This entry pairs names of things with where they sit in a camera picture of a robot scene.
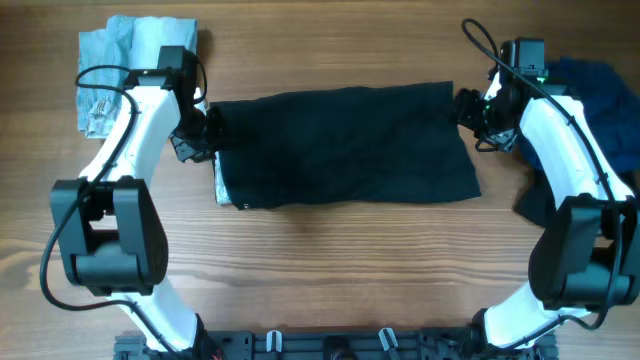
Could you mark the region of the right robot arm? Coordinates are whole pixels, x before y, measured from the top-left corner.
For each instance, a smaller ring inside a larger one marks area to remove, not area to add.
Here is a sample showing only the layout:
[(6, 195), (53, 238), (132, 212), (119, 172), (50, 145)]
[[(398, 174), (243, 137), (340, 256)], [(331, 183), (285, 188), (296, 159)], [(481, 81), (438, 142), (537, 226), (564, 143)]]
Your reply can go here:
[(639, 201), (597, 144), (577, 91), (550, 76), (543, 40), (479, 49), (495, 63), (491, 85), (461, 90), (454, 120), (473, 131), (480, 152), (508, 152), (525, 139), (554, 200), (527, 281), (468, 327), (466, 352), (494, 356), (531, 348), (566, 322), (596, 330), (612, 307), (637, 299)]

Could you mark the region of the black shorts with snap button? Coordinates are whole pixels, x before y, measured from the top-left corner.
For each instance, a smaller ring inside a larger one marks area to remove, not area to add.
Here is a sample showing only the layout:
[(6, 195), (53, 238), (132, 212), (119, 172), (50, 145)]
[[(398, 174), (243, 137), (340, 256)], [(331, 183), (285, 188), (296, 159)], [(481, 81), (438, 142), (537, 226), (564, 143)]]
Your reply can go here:
[(450, 119), (450, 82), (288, 92), (212, 104), (222, 178), (240, 210), (480, 196)]

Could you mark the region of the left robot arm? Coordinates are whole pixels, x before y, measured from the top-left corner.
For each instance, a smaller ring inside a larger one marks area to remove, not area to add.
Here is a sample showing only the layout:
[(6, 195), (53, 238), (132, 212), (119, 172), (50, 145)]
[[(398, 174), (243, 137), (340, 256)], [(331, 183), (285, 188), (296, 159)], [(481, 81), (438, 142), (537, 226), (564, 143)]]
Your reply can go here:
[(204, 66), (183, 46), (163, 46), (155, 68), (125, 73), (112, 89), (123, 107), (98, 154), (50, 192), (55, 228), (41, 259), (41, 292), (66, 311), (121, 307), (152, 359), (221, 359), (166, 277), (168, 240), (149, 192), (166, 143), (182, 162), (212, 160), (220, 148)]

